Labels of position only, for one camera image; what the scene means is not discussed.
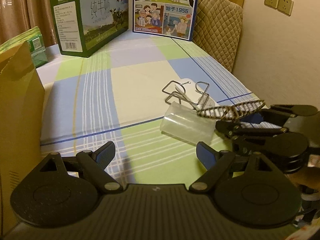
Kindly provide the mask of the blue milk carton box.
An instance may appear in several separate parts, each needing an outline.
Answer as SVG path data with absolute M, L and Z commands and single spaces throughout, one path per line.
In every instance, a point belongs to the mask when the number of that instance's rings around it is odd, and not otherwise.
M 192 40 L 197 0 L 133 0 L 133 31 Z

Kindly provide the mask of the wall power sockets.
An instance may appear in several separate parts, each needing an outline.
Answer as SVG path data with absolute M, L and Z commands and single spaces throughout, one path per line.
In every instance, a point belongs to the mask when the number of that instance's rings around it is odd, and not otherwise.
M 291 16 L 294 1 L 293 0 L 264 0 L 264 5 L 277 9 L 287 16 Z

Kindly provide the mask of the checkered bed sheet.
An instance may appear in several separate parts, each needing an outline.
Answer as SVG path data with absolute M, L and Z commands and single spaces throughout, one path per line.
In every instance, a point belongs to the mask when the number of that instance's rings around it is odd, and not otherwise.
M 208 83 L 210 97 L 233 105 L 256 96 L 192 42 L 127 31 L 88 58 L 54 45 L 37 72 L 45 89 L 41 152 L 74 156 L 112 141 L 107 172 L 121 184 L 189 185 L 204 172 L 195 146 L 159 129 L 172 80 Z

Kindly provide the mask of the brown curtain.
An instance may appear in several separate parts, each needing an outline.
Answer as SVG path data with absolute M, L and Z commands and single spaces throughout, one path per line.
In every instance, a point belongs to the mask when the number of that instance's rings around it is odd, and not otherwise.
M 45 46 L 57 43 L 49 0 L 1 0 L 1 43 L 35 26 Z

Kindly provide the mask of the clear plastic cup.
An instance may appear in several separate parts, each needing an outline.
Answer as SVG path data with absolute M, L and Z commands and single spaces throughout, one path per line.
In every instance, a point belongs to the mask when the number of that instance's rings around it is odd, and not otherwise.
M 215 120 L 200 117 L 195 110 L 173 102 L 166 111 L 159 129 L 191 144 L 197 144 L 199 141 L 210 144 L 214 135 Z

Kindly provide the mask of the metal wire puzzle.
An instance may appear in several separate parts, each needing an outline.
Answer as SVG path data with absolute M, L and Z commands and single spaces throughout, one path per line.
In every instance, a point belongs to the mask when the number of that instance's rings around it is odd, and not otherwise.
M 162 92 L 167 95 L 165 103 L 171 105 L 174 100 L 180 105 L 189 105 L 196 111 L 203 110 L 209 101 L 207 82 L 194 82 L 191 79 L 181 79 L 180 81 L 171 80 L 163 88 Z

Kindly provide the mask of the quilted tan cushion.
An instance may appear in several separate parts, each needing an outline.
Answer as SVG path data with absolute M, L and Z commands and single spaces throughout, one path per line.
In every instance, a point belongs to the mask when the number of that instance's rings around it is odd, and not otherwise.
M 243 9 L 229 0 L 198 0 L 193 42 L 229 72 L 240 40 Z

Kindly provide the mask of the green packaged carton stack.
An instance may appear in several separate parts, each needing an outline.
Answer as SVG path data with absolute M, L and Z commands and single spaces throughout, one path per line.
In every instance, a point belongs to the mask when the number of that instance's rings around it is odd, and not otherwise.
M 48 62 L 43 36 L 38 26 L 25 31 L 1 44 L 1 53 L 27 42 L 35 68 Z

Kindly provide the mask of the green milk carton box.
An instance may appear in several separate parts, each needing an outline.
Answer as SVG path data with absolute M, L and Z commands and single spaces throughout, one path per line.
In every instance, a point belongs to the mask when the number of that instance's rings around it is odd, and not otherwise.
M 62 55 L 90 57 L 129 27 L 129 0 L 50 0 Z

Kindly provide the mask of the brown cardboard box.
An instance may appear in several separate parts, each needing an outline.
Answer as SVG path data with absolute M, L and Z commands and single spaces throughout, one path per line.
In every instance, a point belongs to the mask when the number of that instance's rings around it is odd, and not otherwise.
M 23 42 L 1 53 L 1 235 L 17 224 L 16 186 L 40 162 L 44 87 Z

